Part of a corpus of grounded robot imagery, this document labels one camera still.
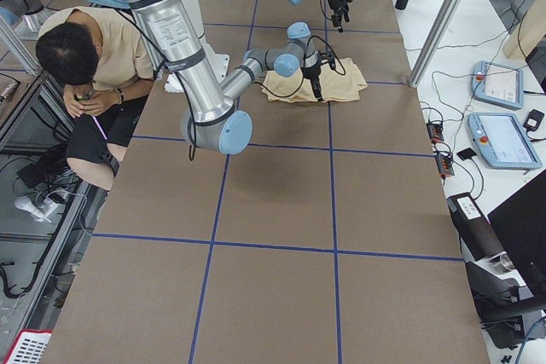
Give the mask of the cream long-sleeve printed shirt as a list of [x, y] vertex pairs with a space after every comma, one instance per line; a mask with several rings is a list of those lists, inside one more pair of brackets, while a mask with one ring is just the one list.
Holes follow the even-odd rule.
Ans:
[[[351, 58], [343, 58], [338, 72], [323, 68], [319, 76], [322, 102], [359, 101], [360, 92], [368, 87], [359, 67]], [[284, 78], [274, 71], [268, 71], [261, 85], [261, 91], [269, 101], [318, 102], [314, 96], [311, 82], [303, 79], [301, 71], [292, 77]]]

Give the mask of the orange terminal board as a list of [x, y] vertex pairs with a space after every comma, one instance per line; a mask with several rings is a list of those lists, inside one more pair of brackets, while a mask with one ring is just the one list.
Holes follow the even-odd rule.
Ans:
[[445, 180], [447, 177], [454, 176], [453, 152], [444, 140], [443, 124], [439, 121], [427, 121], [426, 127], [440, 177]]

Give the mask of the blue teach pendant far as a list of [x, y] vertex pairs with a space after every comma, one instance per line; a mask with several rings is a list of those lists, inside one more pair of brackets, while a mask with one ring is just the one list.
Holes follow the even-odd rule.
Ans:
[[479, 101], [519, 110], [524, 103], [523, 73], [519, 68], [478, 61], [471, 75], [471, 91]]

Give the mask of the blue teach pendant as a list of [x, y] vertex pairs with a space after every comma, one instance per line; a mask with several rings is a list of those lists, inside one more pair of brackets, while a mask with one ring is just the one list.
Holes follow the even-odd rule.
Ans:
[[524, 103], [523, 73], [519, 68], [478, 61], [471, 75], [471, 91], [479, 101], [519, 110]]
[[536, 170], [543, 166], [514, 114], [470, 113], [467, 124], [479, 155], [492, 169]]

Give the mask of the blue teach pendant near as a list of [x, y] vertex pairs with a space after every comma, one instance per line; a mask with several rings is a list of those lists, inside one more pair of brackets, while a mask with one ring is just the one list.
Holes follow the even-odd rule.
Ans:
[[514, 114], [470, 113], [467, 124], [479, 155], [492, 169], [536, 170], [543, 166]]

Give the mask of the seated person beige shirt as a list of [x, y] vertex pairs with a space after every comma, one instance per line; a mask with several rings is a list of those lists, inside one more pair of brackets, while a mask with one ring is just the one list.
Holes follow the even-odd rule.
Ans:
[[[67, 164], [85, 182], [110, 190], [111, 161], [123, 161], [154, 86], [154, 69], [131, 18], [113, 9], [72, 7], [50, 16], [35, 47], [63, 88], [74, 120]], [[90, 95], [88, 101], [74, 96]]]

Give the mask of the small black adapter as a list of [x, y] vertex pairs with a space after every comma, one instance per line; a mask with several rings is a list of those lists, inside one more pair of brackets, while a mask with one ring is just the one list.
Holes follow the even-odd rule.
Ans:
[[538, 130], [540, 124], [542, 123], [545, 114], [537, 109], [532, 109], [526, 117], [524, 128], [528, 131]]

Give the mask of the black cardboard box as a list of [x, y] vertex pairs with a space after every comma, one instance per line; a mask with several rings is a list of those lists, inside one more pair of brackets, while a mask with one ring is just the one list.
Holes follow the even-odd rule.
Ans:
[[470, 193], [446, 199], [451, 221], [475, 260], [504, 252], [492, 226]]

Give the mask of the black monitor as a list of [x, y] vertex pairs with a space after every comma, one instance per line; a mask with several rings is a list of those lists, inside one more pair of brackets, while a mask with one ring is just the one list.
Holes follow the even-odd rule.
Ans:
[[535, 295], [545, 293], [545, 173], [488, 215], [502, 248]]

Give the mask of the white power strip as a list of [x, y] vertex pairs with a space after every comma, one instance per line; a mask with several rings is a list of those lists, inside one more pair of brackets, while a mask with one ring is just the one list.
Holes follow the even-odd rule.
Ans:
[[36, 222], [51, 222], [50, 217], [66, 202], [67, 193], [49, 194], [40, 205], [36, 205], [29, 196], [20, 196], [15, 199], [15, 208], [28, 212]]

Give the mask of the red white plastic basket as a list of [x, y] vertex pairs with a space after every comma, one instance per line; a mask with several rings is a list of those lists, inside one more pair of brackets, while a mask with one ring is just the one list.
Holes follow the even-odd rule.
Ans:
[[38, 364], [51, 335], [51, 330], [21, 330], [4, 358], [3, 364]]

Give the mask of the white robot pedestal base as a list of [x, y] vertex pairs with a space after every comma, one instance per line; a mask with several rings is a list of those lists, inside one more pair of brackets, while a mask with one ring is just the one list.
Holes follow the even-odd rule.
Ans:
[[220, 82], [225, 79], [228, 55], [219, 55], [208, 44], [202, 24], [199, 0], [162, 0], [158, 4], [156, 36], [171, 63], [166, 91], [184, 92], [201, 106], [222, 105]]

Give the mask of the aluminium frame post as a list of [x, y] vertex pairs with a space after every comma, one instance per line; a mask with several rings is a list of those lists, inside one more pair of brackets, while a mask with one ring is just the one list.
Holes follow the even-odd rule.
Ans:
[[456, 12], [460, 1], [461, 0], [443, 1], [439, 9], [439, 13], [433, 22], [431, 30], [427, 35], [427, 39], [409, 76], [409, 87], [416, 88], [419, 85], [425, 71], [427, 70], [427, 67], [431, 63], [433, 56], [439, 47], [440, 40], [444, 36], [447, 26]]

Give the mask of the wooden post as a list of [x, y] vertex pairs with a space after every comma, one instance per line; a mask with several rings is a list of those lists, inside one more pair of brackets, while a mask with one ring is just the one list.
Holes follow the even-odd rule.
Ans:
[[524, 60], [544, 36], [545, 0], [535, 0], [521, 23], [513, 29], [502, 51], [509, 59]]

